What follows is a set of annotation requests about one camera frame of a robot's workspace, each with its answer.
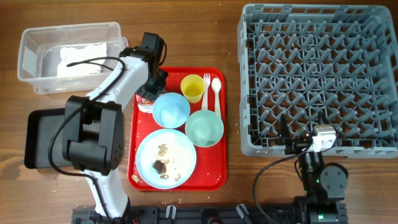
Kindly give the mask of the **red serving tray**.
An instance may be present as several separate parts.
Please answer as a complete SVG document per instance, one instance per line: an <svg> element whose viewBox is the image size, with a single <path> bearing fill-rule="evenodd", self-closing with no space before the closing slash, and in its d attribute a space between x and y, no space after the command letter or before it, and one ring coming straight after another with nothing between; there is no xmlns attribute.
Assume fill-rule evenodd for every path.
<svg viewBox="0 0 398 224"><path fill-rule="evenodd" d="M225 78L221 71L214 67L162 67L169 75L165 90L181 93L180 83L187 75L203 76L210 74L211 79L219 78L221 90L219 92L221 119L226 122L226 93ZM157 191L150 186L138 173L136 165L136 151L140 143L150 133L160 129L152 114L142 112L134 98L132 105L130 149L127 165L127 180L131 186L141 191ZM193 174L182 185L173 188L173 191L204 191L217 190L227 178L227 144L226 134L214 146L204 148L196 147L197 163Z"/></svg>

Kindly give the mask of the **light blue bowl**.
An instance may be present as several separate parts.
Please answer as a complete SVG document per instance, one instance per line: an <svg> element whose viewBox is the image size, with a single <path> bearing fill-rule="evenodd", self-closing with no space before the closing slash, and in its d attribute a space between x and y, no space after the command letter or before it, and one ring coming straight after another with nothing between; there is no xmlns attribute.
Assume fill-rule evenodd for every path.
<svg viewBox="0 0 398 224"><path fill-rule="evenodd" d="M179 128L190 116L190 104L184 96L178 93L165 93L155 100L152 116L155 122L163 128Z"/></svg>

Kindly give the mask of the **white plastic fork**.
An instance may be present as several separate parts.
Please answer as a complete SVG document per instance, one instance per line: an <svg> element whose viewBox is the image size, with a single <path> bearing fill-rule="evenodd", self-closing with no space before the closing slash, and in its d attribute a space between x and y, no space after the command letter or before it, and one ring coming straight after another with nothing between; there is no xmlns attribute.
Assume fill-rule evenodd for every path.
<svg viewBox="0 0 398 224"><path fill-rule="evenodd" d="M211 77L209 73L204 74L203 81L205 82L205 89L203 92L201 110L208 110L208 89L211 84Z"/></svg>

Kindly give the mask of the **white plastic spoon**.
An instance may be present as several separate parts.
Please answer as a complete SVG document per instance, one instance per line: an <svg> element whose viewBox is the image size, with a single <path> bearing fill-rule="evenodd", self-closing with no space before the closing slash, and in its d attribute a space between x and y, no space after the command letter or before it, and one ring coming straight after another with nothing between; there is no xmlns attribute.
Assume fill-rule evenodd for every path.
<svg viewBox="0 0 398 224"><path fill-rule="evenodd" d="M215 110L214 112L221 118L221 107L220 107L220 91L221 91L221 80L219 78L214 78L211 81L211 88L215 94Z"/></svg>

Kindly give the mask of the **mint green bowl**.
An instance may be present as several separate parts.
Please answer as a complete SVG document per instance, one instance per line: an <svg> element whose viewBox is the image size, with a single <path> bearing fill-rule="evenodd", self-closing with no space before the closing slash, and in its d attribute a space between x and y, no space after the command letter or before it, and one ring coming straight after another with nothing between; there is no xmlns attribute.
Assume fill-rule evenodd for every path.
<svg viewBox="0 0 398 224"><path fill-rule="evenodd" d="M211 147L223 137L224 124L215 112L198 110L187 119L185 134L195 146Z"/></svg>

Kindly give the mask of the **grey dishwasher rack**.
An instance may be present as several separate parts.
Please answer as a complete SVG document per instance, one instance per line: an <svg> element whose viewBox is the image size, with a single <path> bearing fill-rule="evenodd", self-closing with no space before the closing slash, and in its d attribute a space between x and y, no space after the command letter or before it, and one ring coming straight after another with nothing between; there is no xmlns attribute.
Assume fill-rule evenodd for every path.
<svg viewBox="0 0 398 224"><path fill-rule="evenodd" d="M237 26L241 151L282 157L323 113L330 156L397 157L397 36L385 6L247 4Z"/></svg>

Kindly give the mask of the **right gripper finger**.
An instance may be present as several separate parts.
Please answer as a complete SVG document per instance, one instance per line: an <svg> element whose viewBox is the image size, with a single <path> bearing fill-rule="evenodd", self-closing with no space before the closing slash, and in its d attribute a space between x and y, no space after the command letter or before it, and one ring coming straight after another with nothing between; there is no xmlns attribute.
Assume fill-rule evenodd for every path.
<svg viewBox="0 0 398 224"><path fill-rule="evenodd" d="M317 114L318 117L318 125L327 125L330 122L326 119L326 116L324 115L324 113L322 111L319 111Z"/></svg>
<svg viewBox="0 0 398 224"><path fill-rule="evenodd" d="M285 118L285 114L281 114L279 122L279 131L276 138L278 145L286 145L290 142L290 132Z"/></svg>

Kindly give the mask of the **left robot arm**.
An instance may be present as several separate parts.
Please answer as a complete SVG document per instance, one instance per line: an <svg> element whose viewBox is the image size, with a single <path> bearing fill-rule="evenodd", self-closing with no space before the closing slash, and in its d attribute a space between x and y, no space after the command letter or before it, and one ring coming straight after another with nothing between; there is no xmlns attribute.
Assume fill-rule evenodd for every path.
<svg viewBox="0 0 398 224"><path fill-rule="evenodd" d="M124 152L123 111L139 95L154 101L163 92L167 72L160 69L167 48L134 47L116 57L117 65L102 84L84 97L71 96L65 105L62 156L75 176L85 177L96 201L94 222L121 222L130 202L119 177Z"/></svg>

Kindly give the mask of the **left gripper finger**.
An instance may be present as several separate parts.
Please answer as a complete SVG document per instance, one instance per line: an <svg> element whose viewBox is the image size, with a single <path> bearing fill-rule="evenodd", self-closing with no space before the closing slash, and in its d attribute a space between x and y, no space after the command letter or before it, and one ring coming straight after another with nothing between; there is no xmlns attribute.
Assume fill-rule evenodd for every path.
<svg viewBox="0 0 398 224"><path fill-rule="evenodd" d="M166 79L168 77L168 73L164 71L163 69L159 69L158 71L158 79L157 79L157 87L161 93L165 91L165 86L166 86Z"/></svg>
<svg viewBox="0 0 398 224"><path fill-rule="evenodd" d="M157 98L157 87L155 85L141 85L137 89L136 95L148 101L154 101Z"/></svg>

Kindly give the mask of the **clear plastic bin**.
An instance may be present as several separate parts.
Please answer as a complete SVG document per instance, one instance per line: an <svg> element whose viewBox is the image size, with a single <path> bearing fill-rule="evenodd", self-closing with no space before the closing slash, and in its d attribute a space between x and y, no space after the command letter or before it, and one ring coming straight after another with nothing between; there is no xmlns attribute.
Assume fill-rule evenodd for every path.
<svg viewBox="0 0 398 224"><path fill-rule="evenodd" d="M58 77L63 47L83 48L87 45L106 44L106 56L117 57L128 46L117 22L74 24L27 29L19 47L17 77L34 87L37 94L90 90L100 85L117 65L116 61L96 57L69 63L99 65L100 73L78 77Z"/></svg>

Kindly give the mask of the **light blue plate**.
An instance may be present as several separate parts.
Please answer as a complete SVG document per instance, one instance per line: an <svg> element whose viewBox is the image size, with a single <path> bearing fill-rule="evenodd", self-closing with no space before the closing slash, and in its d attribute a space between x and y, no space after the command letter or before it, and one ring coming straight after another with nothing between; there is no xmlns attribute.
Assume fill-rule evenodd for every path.
<svg viewBox="0 0 398 224"><path fill-rule="evenodd" d="M162 161L166 173L158 174L152 167ZM176 129L160 129L150 133L140 143L136 152L136 169L149 186L168 190L186 182L195 170L197 152L188 137Z"/></svg>

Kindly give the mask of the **white napkin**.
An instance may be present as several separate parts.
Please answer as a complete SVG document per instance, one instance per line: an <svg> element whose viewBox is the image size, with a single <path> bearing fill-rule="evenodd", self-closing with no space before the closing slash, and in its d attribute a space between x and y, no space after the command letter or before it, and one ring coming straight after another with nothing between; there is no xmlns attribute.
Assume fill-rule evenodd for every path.
<svg viewBox="0 0 398 224"><path fill-rule="evenodd" d="M69 63L80 62L96 57L106 56L106 44L87 45L83 48L63 47L60 50L61 62L57 66L58 77L78 77L92 75L101 72L99 65L79 64L67 67Z"/></svg>

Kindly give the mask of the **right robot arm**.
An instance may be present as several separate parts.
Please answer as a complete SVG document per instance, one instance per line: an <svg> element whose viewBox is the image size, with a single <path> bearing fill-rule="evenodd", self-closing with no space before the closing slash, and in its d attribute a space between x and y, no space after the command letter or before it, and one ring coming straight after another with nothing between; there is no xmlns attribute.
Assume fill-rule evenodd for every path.
<svg viewBox="0 0 398 224"><path fill-rule="evenodd" d="M277 143L285 146L285 154L297 157L305 195L296 196L289 215L291 223L348 223L345 189L348 170L341 164L325 163L323 152L336 141L336 131L322 112L312 133L291 137L284 115L280 116Z"/></svg>

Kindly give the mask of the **dark food scrap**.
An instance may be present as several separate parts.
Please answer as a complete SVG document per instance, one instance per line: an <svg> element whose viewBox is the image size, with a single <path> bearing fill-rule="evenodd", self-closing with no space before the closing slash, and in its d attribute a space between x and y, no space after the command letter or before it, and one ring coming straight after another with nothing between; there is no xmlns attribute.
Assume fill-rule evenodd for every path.
<svg viewBox="0 0 398 224"><path fill-rule="evenodd" d="M155 169L155 171L156 171L158 174L164 174L164 173L166 173L166 171L167 171L166 165L165 165L162 161L160 161L160 160L156 160L156 161L153 163L152 167Z"/></svg>

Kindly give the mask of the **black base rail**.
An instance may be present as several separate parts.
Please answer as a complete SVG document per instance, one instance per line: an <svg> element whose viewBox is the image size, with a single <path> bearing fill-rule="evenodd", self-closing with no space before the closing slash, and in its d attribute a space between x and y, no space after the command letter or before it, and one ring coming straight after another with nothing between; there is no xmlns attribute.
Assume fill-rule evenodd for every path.
<svg viewBox="0 0 398 224"><path fill-rule="evenodd" d="M283 205L266 210L277 223L344 223L348 224L345 204L315 208ZM72 223L268 223L257 208L240 204L236 207L168 207L133 206L123 216L108 219L93 207L77 208L72 212Z"/></svg>

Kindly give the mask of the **black tray bin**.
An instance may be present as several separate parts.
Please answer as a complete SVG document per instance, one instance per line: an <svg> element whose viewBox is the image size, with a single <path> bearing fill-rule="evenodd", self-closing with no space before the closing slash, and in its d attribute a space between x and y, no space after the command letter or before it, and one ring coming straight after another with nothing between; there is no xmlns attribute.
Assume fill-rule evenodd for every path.
<svg viewBox="0 0 398 224"><path fill-rule="evenodd" d="M49 143L64 120L64 108L35 110L27 123L24 164L28 169L51 167L48 160Z"/></svg>

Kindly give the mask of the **yellow plastic cup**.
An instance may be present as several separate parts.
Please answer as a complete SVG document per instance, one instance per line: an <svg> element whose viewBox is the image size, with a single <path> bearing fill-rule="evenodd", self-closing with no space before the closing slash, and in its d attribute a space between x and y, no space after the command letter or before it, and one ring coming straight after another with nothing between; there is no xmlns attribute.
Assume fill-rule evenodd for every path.
<svg viewBox="0 0 398 224"><path fill-rule="evenodd" d="M187 75L181 81L180 89L189 103L198 103L205 91L205 82L199 75Z"/></svg>

